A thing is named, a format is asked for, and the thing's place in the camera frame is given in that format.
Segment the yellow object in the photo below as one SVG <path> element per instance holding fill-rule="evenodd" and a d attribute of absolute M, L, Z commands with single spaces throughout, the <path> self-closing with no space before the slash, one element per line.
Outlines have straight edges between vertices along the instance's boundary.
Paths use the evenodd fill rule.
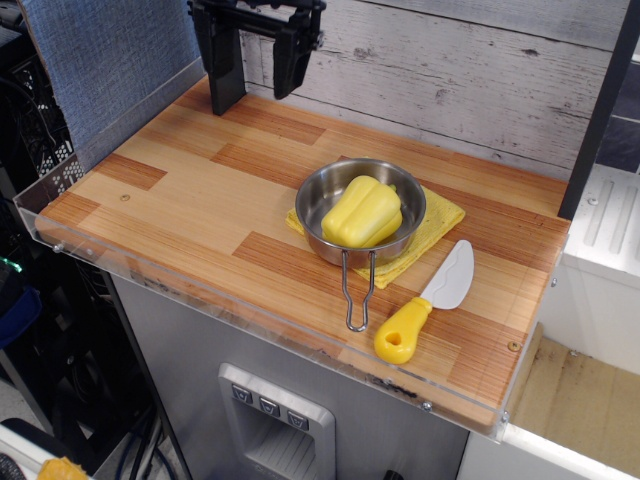
<path fill-rule="evenodd" d="M 361 175 L 351 180 L 322 219 L 328 241 L 347 248 L 374 247 L 402 224 L 400 197 L 389 185 Z"/>
<path fill-rule="evenodd" d="M 422 187 L 422 190 L 427 199 L 427 213 L 403 254 L 389 263 L 376 265 L 374 280 L 376 288 L 386 288 L 402 272 L 413 265 L 424 252 L 433 247 L 449 230 L 460 223 L 465 216 L 464 210 L 455 203 L 428 188 Z M 304 228 L 300 224 L 300 220 L 298 220 L 295 208 L 289 210 L 285 223 L 300 235 L 304 235 Z M 355 269 L 355 272 L 369 280 L 368 268 L 358 268 Z"/>
<path fill-rule="evenodd" d="M 37 480 L 87 480 L 87 474 L 67 457 L 52 458 L 42 464 Z"/>
<path fill-rule="evenodd" d="M 416 351 L 418 334 L 432 309 L 428 300 L 412 298 L 376 332 L 373 339 L 376 355 L 396 365 L 407 363 Z"/>

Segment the yellow bell pepper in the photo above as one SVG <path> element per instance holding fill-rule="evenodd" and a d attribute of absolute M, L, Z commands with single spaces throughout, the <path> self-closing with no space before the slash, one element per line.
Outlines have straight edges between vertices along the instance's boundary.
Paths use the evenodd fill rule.
<path fill-rule="evenodd" d="M 347 248 L 370 248 L 402 224 L 400 197 L 389 185 L 361 175 L 347 186 L 322 219 L 326 240 Z"/>

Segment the white blade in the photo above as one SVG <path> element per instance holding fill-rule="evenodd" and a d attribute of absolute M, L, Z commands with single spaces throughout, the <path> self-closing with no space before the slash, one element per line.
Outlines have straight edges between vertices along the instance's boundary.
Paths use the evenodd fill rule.
<path fill-rule="evenodd" d="M 467 240 L 460 240 L 420 296 L 435 308 L 456 308 L 469 291 L 473 268 L 473 248 Z"/>

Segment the pot handle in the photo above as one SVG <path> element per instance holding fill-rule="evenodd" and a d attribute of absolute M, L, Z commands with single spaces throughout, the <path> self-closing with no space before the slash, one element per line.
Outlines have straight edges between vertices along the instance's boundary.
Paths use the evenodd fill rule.
<path fill-rule="evenodd" d="M 351 295 L 349 295 L 349 290 L 347 288 L 347 263 L 349 263 L 348 260 L 349 252 L 347 250 L 342 250 L 342 293 L 347 299 L 347 327 L 349 327 L 349 330 L 353 332 L 364 332 L 367 329 L 367 325 L 369 323 L 369 299 L 373 295 L 373 290 L 375 289 L 374 277 L 376 273 L 376 252 L 373 250 L 369 252 L 369 291 L 367 292 L 367 296 L 364 297 L 364 300 L 362 301 L 362 325 L 360 325 L 359 327 L 355 327 L 353 323 L 351 323 L 351 314 L 353 313 L 353 299 L 351 298 Z"/>

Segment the yellow knife handle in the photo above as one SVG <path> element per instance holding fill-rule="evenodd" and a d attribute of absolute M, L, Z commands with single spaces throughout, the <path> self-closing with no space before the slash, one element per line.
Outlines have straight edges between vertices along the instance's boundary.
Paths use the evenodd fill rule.
<path fill-rule="evenodd" d="M 376 332 L 373 340 L 376 355 L 396 365 L 408 362 L 416 351 L 418 334 L 432 308 L 428 300 L 412 298 Z"/>

